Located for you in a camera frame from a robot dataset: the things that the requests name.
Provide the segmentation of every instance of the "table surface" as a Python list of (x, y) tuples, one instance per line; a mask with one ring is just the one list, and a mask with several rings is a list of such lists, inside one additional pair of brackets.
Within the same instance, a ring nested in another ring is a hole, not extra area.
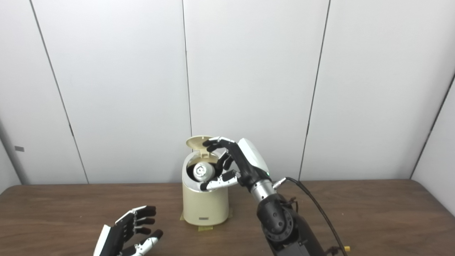
[[(350, 256), (455, 254), (455, 218), (412, 180), (309, 181)], [(324, 219), (292, 183), (279, 190), (297, 196), (299, 213), (323, 248), (336, 245)], [(148, 255), (262, 255), (272, 253), (245, 188), (229, 188), (233, 217), (213, 230), (180, 221), (182, 184), (19, 185), (0, 195), (0, 255), (92, 255), (103, 224), (127, 210), (157, 207), (164, 236)]]

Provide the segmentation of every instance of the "small label on wall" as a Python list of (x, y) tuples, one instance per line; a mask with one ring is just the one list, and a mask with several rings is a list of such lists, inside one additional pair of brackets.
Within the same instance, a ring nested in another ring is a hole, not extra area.
[(25, 152), (24, 147), (19, 147), (19, 146), (14, 146), (14, 150), (15, 150), (15, 151)]

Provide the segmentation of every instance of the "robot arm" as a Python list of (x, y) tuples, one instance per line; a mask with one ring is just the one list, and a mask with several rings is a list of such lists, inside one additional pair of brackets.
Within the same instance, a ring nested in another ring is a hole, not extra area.
[[(154, 206), (141, 206), (134, 208), (119, 218), (110, 227), (104, 225), (100, 237), (93, 252), (93, 256), (143, 256), (159, 241), (163, 231), (156, 230), (153, 234), (150, 229), (141, 225), (151, 225), (155, 220), (149, 218), (155, 216)], [(138, 244), (123, 249), (123, 244), (129, 241), (135, 234), (150, 235)]]
[(209, 152), (226, 148), (225, 154), (229, 156), (223, 154), (217, 166), (224, 166), (228, 159), (236, 162), (239, 168), (237, 181), (248, 189), (258, 203), (256, 215), (275, 256), (325, 256), (333, 252), (324, 252), (305, 219), (293, 210), (291, 201), (276, 192), (285, 179), (275, 186), (272, 184), (268, 167), (253, 143), (244, 138), (235, 143), (224, 137), (215, 137), (203, 145)]

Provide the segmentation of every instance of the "cable connector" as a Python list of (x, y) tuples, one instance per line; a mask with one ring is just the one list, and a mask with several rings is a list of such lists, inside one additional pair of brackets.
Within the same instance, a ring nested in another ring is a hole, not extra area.
[(275, 182), (272, 187), (273, 187), (274, 190), (277, 190), (277, 188), (279, 186), (281, 186), (281, 184), (283, 184), (285, 182), (286, 182), (286, 178), (282, 178), (279, 181)]

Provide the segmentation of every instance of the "white wall panel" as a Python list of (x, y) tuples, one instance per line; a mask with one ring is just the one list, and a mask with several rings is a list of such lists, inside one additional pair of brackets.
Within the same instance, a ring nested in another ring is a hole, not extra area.
[(89, 182), (181, 180), (191, 152), (182, 2), (34, 5)]
[(332, 1), (302, 179), (409, 178), (455, 70), (455, 1)]
[(412, 179), (455, 215), (455, 92), (452, 86)]
[(248, 138), (297, 177), (327, 4), (184, 0), (193, 135)]
[(13, 168), (13, 164), (0, 141), (0, 194), (3, 193), (5, 189), (19, 184), (20, 181)]
[(0, 1), (0, 35), (1, 132), (23, 181), (86, 183), (29, 1)]

